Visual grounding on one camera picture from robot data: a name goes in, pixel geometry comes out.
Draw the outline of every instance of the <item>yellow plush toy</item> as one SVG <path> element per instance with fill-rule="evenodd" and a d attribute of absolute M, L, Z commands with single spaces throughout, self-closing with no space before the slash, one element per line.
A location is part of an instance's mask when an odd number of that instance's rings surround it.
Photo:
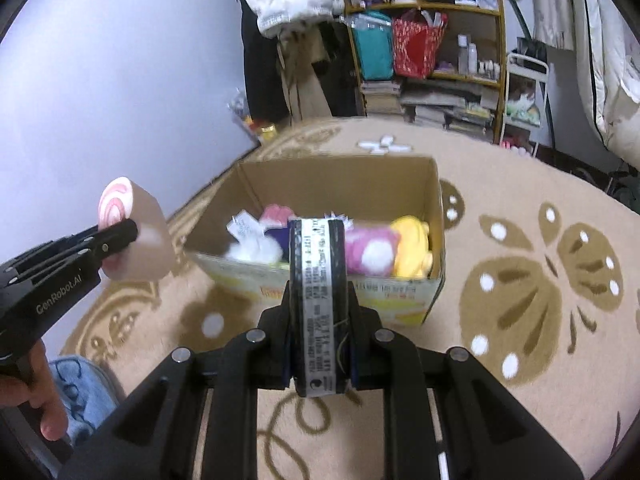
<path fill-rule="evenodd" d="M 392 275 L 409 280 L 426 278 L 433 265 L 433 253 L 429 250 L 429 225 L 415 216 L 403 216 L 390 227 L 400 235 Z"/>

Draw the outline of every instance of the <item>screw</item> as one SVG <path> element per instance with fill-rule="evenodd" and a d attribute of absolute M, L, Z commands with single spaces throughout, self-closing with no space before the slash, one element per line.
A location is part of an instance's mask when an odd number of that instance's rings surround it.
<path fill-rule="evenodd" d="M 469 359 L 469 352 L 467 352 L 464 348 L 460 346 L 454 346 L 451 350 L 449 350 L 449 356 L 459 363 L 465 362 Z"/>
<path fill-rule="evenodd" d="M 246 338 L 251 343 L 259 343 L 260 341 L 263 341 L 265 337 L 267 337 L 267 335 L 259 328 L 252 328 L 246 333 Z"/>
<path fill-rule="evenodd" d="M 381 328 L 379 330 L 376 330 L 375 337 L 381 343 L 388 343 L 389 341 L 393 341 L 393 338 L 395 336 L 394 333 L 391 332 L 391 330 Z"/>
<path fill-rule="evenodd" d="M 173 352 L 171 352 L 171 359 L 173 359 L 177 363 L 183 363 L 187 361 L 189 357 L 191 357 L 191 351 L 184 346 L 176 348 Z"/>

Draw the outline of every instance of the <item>white tag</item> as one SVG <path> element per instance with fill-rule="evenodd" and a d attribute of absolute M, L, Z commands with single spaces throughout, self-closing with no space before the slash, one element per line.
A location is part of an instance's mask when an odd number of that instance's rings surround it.
<path fill-rule="evenodd" d="M 307 397 L 335 393 L 334 297 L 327 219 L 303 219 L 302 310 Z"/>
<path fill-rule="evenodd" d="M 264 227 L 244 209 L 232 217 L 231 222 L 226 225 L 226 230 L 239 242 L 249 237 L 264 236 Z"/>

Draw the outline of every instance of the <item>pink plush toy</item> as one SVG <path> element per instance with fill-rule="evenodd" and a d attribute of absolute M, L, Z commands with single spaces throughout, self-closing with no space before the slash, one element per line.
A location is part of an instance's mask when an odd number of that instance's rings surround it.
<path fill-rule="evenodd" d="M 393 229 L 356 227 L 344 233 L 347 272 L 385 278 L 394 269 L 400 235 Z"/>
<path fill-rule="evenodd" d="M 264 208 L 260 223 L 265 227 L 286 227 L 287 221 L 295 217 L 295 213 L 288 207 L 271 204 Z"/>

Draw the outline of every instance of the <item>plush toy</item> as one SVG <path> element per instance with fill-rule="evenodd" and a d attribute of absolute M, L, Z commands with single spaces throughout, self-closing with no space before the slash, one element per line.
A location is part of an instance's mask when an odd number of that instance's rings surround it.
<path fill-rule="evenodd" d="M 405 279 L 424 279 L 433 265 L 429 250 L 429 225 L 415 216 L 403 216 L 391 226 L 400 235 L 393 276 Z"/>
<path fill-rule="evenodd" d="M 264 208 L 259 221 L 265 228 L 286 227 L 289 219 L 295 217 L 295 213 L 290 208 L 271 204 Z"/>
<path fill-rule="evenodd" d="M 347 272 L 385 278 L 391 275 L 400 236 L 389 228 L 355 227 L 344 233 Z"/>
<path fill-rule="evenodd" d="M 270 236 L 248 236 L 234 242 L 226 252 L 226 258 L 252 264 L 276 264 L 282 259 L 282 248 Z"/>

